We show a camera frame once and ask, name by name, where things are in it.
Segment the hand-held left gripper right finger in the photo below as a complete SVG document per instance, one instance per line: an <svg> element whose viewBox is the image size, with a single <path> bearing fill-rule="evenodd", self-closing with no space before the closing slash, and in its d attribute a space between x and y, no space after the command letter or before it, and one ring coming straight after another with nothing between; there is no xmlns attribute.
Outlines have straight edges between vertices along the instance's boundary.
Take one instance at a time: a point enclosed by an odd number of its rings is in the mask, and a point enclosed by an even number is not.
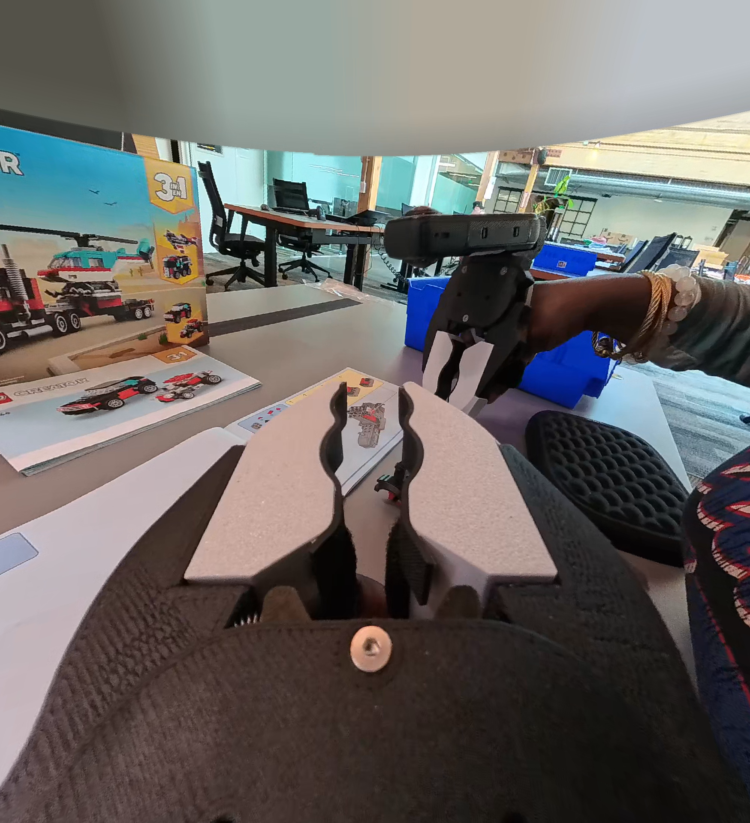
<svg viewBox="0 0 750 823"><path fill-rule="evenodd" d="M556 563L498 442L415 383L399 391L404 480L387 545L393 618L431 619L452 591L484 612L503 585L553 585Z"/></svg>

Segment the clear plastic bag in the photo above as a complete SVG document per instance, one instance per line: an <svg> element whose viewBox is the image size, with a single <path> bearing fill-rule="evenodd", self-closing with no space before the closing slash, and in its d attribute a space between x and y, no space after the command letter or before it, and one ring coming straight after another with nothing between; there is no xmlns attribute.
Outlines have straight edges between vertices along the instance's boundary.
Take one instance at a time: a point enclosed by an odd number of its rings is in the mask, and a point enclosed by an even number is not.
<svg viewBox="0 0 750 823"><path fill-rule="evenodd" d="M360 291L354 285L346 284L344 282L326 278L324 281L318 283L305 283L311 289L317 289L324 293L331 294L344 300L353 300L358 303L368 301L371 295L364 291Z"/></svg>

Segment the green plant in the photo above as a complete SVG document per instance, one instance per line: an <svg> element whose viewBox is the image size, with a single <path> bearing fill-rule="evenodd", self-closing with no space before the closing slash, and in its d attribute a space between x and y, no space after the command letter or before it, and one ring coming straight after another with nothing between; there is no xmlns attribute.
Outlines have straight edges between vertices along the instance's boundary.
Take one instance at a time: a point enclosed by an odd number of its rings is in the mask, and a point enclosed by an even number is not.
<svg viewBox="0 0 750 823"><path fill-rule="evenodd" d="M539 216L546 216L548 213L572 208L574 203L567 193L570 180L570 174L566 174L558 180L550 194L545 194L541 200L534 203L534 213Z"/></svg>

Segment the colourful toy set box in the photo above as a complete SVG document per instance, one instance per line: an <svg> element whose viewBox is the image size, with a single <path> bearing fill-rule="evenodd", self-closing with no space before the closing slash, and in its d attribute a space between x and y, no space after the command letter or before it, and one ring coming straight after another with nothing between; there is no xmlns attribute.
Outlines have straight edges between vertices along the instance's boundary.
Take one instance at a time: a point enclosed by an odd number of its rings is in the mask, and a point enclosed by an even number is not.
<svg viewBox="0 0 750 823"><path fill-rule="evenodd" d="M0 125L0 387L208 344L194 167Z"/></svg>

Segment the wooden office desk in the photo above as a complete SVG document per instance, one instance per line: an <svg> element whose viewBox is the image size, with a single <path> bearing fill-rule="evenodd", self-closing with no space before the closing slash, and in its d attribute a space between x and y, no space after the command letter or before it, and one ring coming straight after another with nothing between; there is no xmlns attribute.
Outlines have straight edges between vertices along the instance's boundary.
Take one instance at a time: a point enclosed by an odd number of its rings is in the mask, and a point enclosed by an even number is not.
<svg viewBox="0 0 750 823"><path fill-rule="evenodd" d="M266 229L264 273L261 280L266 288L277 286L277 240L280 234L284 234L307 240L312 244L348 246L343 282L362 291L369 252L360 251L358 247L370 247L374 239L384 232L384 227L379 225L364 226L337 221L319 221L306 215L294 215L274 210L265 211L260 207L227 203L224 208L230 220L238 216L241 218L241 235L246 233L249 224L261 225Z"/></svg>

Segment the large blue plastic bin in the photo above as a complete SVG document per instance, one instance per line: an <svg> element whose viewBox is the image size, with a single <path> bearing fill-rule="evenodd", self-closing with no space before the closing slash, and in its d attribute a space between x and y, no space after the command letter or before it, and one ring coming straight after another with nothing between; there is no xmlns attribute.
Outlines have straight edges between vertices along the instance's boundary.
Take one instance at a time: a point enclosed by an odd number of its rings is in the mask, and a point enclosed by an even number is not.
<svg viewBox="0 0 750 823"><path fill-rule="evenodd" d="M431 317L449 282L447 276L415 277L409 280L404 344L422 351ZM567 409L583 396L597 398L609 383L617 363L598 357L592 335L583 332L569 342L535 355L527 365L518 388Z"/></svg>

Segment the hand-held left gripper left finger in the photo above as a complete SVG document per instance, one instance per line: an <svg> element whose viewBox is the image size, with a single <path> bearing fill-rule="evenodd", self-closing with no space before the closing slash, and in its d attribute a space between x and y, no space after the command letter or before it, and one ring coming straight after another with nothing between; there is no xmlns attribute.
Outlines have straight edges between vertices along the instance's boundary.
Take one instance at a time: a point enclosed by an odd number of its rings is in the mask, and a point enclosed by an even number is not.
<svg viewBox="0 0 750 823"><path fill-rule="evenodd" d="M347 385L334 380L250 437L184 580L260 599L290 587L316 619L355 617L357 556L336 476L347 419Z"/></svg>

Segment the black panel board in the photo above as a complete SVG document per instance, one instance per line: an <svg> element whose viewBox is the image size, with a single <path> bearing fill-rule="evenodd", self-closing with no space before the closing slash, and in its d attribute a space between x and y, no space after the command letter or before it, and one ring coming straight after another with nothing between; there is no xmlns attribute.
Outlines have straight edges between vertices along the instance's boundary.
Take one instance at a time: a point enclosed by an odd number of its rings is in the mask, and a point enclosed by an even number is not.
<svg viewBox="0 0 750 823"><path fill-rule="evenodd" d="M3 108L0 108L0 126L127 153L137 153L133 136L128 132L99 129L51 118L22 114Z"/></svg>

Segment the closed instruction booklet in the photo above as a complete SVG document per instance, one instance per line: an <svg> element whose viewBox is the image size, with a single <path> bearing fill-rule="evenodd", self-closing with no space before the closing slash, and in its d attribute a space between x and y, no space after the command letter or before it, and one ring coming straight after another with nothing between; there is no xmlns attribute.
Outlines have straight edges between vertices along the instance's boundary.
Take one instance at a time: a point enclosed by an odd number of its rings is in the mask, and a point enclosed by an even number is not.
<svg viewBox="0 0 750 823"><path fill-rule="evenodd" d="M188 345L0 387L0 456L30 476L259 387Z"/></svg>

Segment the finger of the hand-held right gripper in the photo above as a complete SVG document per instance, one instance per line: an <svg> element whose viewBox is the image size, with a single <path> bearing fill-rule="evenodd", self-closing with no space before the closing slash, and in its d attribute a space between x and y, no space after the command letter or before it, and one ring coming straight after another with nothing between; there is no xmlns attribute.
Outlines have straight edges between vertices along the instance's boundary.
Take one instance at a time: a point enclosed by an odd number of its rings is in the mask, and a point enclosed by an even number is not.
<svg viewBox="0 0 750 823"><path fill-rule="evenodd" d="M449 403L467 416L477 416L487 404L477 392L493 348L490 343L476 342L467 346L461 355Z"/></svg>
<svg viewBox="0 0 750 823"><path fill-rule="evenodd" d="M423 367L422 387L437 397L450 397L455 382L456 338L438 331Z"/></svg>

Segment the open instruction booklet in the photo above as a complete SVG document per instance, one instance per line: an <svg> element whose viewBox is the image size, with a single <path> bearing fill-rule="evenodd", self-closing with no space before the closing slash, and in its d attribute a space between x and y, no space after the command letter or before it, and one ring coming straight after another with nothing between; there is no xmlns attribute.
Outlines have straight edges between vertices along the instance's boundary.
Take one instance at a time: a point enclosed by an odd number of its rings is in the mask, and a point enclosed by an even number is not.
<svg viewBox="0 0 750 823"><path fill-rule="evenodd" d="M347 386L348 422L343 429L343 462L336 471L341 491L346 496L390 450L401 444L398 420L398 387L366 371L345 368L316 384L294 393L278 403L255 411L226 426L227 432L243 445L268 421L329 384Z"/></svg>

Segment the grey desk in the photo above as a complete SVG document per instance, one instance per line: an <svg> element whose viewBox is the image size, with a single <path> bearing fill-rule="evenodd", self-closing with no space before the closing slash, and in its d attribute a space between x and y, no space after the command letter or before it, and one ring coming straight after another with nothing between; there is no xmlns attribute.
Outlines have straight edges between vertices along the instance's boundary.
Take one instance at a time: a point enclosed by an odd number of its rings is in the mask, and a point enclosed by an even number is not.
<svg viewBox="0 0 750 823"><path fill-rule="evenodd" d="M213 336L208 353L258 378L261 386L33 477L22 476L0 457L0 534L345 367L396 385L420 381L422 355L403 345L403 306L372 298L340 309L338 303L342 300L306 285L214 294L209 317L235 331Z"/></svg>

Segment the black red toy piece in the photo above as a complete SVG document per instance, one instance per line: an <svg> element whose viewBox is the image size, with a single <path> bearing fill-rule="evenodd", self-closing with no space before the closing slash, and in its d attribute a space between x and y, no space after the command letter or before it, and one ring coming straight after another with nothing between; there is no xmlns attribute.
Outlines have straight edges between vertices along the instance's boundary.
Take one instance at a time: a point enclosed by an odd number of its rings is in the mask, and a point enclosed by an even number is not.
<svg viewBox="0 0 750 823"><path fill-rule="evenodd" d="M399 505L402 499L402 491L406 475L407 469L404 462L399 460L390 474L381 475L377 479L374 490L377 492L385 492L387 494L387 499L390 502Z"/></svg>

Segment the small blue plastic bin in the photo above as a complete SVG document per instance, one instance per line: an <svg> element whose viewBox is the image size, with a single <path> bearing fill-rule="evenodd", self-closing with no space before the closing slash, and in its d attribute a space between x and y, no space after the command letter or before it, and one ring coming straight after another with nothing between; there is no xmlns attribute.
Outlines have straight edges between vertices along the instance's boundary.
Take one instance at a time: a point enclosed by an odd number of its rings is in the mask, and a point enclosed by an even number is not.
<svg viewBox="0 0 750 823"><path fill-rule="evenodd" d="M582 246L544 243L530 270L559 276L585 277L597 263L597 254Z"/></svg>

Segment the white paper sheet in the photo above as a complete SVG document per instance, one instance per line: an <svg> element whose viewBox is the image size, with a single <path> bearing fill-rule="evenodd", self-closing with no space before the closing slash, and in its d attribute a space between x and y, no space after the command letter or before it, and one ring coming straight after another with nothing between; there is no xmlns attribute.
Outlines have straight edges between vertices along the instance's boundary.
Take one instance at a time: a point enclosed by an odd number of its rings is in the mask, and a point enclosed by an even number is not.
<svg viewBox="0 0 750 823"><path fill-rule="evenodd" d="M74 632L114 568L217 460L246 438L212 428L0 534L0 785Z"/></svg>

